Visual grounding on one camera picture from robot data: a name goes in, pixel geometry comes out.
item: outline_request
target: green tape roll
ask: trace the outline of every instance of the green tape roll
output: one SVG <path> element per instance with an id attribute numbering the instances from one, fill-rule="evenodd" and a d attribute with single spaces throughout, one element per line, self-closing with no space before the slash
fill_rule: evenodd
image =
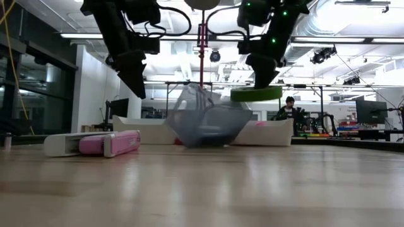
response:
<path id="1" fill-rule="evenodd" d="M 233 102 L 259 102 L 275 100 L 281 97 L 281 86 L 268 86 L 263 89 L 254 89 L 253 87 L 236 88 L 230 92 L 230 99 Z"/>

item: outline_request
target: wooden table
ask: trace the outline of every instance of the wooden table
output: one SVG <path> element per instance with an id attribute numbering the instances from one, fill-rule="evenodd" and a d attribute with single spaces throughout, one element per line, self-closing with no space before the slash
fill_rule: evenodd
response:
<path id="1" fill-rule="evenodd" d="M 0 225 L 402 226 L 404 156 L 331 146 L 0 152 Z"/>

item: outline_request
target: pink box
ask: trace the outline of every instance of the pink box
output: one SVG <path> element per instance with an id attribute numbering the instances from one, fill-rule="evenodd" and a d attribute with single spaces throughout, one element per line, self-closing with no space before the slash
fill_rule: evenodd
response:
<path id="1" fill-rule="evenodd" d="M 140 146 L 140 132 L 137 130 L 113 132 L 106 135 L 88 136 L 80 140 L 82 154 L 103 154 L 112 158 L 136 151 Z"/>

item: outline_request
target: transparent plastic bag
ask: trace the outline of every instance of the transparent plastic bag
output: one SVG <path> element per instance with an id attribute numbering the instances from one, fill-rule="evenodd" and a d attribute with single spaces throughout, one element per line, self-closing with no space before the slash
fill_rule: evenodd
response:
<path id="1" fill-rule="evenodd" d="M 246 103 L 223 101 L 220 94 L 189 84 L 167 123 L 188 148 L 223 146 L 237 137 L 252 114 Z"/>

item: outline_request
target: man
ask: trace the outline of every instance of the man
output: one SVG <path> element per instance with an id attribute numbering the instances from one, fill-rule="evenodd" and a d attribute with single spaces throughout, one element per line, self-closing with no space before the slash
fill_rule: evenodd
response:
<path id="1" fill-rule="evenodd" d="M 278 113 L 275 116 L 275 120 L 294 119 L 297 115 L 297 111 L 294 108 L 294 105 L 295 105 L 295 99 L 291 96 L 288 96 L 286 98 L 286 105 L 278 111 Z M 294 136 L 299 136 L 299 133 L 297 132 L 297 124 L 296 124 L 295 120 L 293 123 L 293 132 L 294 132 Z"/>
<path id="2" fill-rule="evenodd" d="M 296 109 L 293 107 L 295 105 L 295 99 L 291 96 L 286 98 L 286 105 L 282 107 L 276 114 L 276 120 L 285 120 L 294 118 L 296 114 Z"/>

